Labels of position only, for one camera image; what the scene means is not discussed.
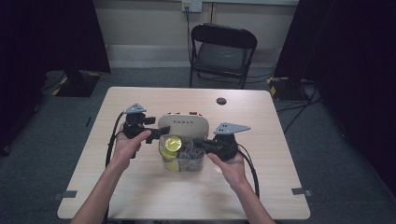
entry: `black controller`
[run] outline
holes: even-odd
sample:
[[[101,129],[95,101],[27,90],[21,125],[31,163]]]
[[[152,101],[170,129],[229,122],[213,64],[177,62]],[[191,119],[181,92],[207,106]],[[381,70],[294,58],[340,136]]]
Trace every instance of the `black controller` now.
[[[123,124],[123,129],[122,132],[125,134],[127,138],[134,138],[138,136],[140,133],[142,133],[145,130],[150,130],[151,135],[146,139],[147,144],[151,144],[153,139],[160,139],[161,135],[163,134],[168,134],[171,127],[163,127],[161,129],[150,129],[150,128],[145,128],[145,124],[153,124],[155,123],[155,118],[154,117],[149,117],[146,118],[146,115],[138,112],[138,113],[132,113],[132,114],[127,114],[126,115],[126,120],[125,123]]]
[[[216,134],[213,140],[194,138],[192,143],[195,147],[202,148],[206,154],[210,152],[216,154],[222,161],[228,161],[238,153],[238,144],[233,134]]]

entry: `person's right hand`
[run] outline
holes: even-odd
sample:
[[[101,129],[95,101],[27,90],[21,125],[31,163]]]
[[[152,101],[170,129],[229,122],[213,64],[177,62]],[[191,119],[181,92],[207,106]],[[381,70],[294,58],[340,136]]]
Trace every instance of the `person's right hand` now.
[[[235,190],[235,187],[248,182],[245,175],[244,158],[239,153],[237,153],[233,159],[228,161],[222,161],[214,153],[208,153],[207,157],[221,169],[224,178],[233,190]]]

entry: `gray carpet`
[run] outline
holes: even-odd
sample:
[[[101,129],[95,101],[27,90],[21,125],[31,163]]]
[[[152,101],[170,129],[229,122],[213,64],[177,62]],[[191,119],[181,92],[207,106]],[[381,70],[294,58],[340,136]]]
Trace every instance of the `gray carpet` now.
[[[249,75],[271,72],[271,68],[252,68]],[[61,74],[48,73],[46,85]],[[247,82],[253,83],[247,83],[246,89],[268,90],[265,82],[256,82],[261,80],[264,77],[250,77]],[[234,82],[196,77],[193,86],[237,89],[238,84],[230,81]],[[108,88],[188,85],[189,68],[117,68],[102,76],[91,98],[53,97],[54,87],[44,91],[40,109],[10,146],[10,155],[0,158],[0,223],[67,223],[57,217],[60,201],[52,196],[67,188]],[[277,109],[298,105],[275,104]],[[298,111],[279,114],[284,129]],[[394,197],[366,159],[342,137],[323,103],[310,105],[285,135],[302,185],[314,196],[307,198],[311,218],[282,223],[396,223]]]

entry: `hand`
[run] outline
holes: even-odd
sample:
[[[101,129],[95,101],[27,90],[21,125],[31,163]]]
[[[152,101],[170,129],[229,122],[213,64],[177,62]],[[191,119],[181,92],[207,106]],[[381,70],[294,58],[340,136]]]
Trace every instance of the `hand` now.
[[[128,168],[132,155],[140,149],[142,146],[141,142],[146,140],[150,135],[151,131],[147,130],[135,138],[129,139],[123,132],[119,133],[116,138],[116,147],[111,162],[119,164],[123,170]]]
[[[228,161],[222,161],[214,153],[208,153],[207,157],[221,169],[224,178],[233,190],[235,190],[235,187],[248,182],[245,175],[244,158],[239,153],[237,153],[233,159]]]

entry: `clear plastic container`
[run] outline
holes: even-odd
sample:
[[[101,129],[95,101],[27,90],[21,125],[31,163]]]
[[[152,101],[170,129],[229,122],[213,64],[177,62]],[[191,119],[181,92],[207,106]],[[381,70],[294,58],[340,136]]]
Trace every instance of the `clear plastic container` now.
[[[166,149],[165,141],[171,136],[162,136],[159,141],[159,151],[163,157],[163,167],[174,172],[194,172],[204,168],[205,152],[191,143],[193,137],[178,136],[181,147],[177,151]]]

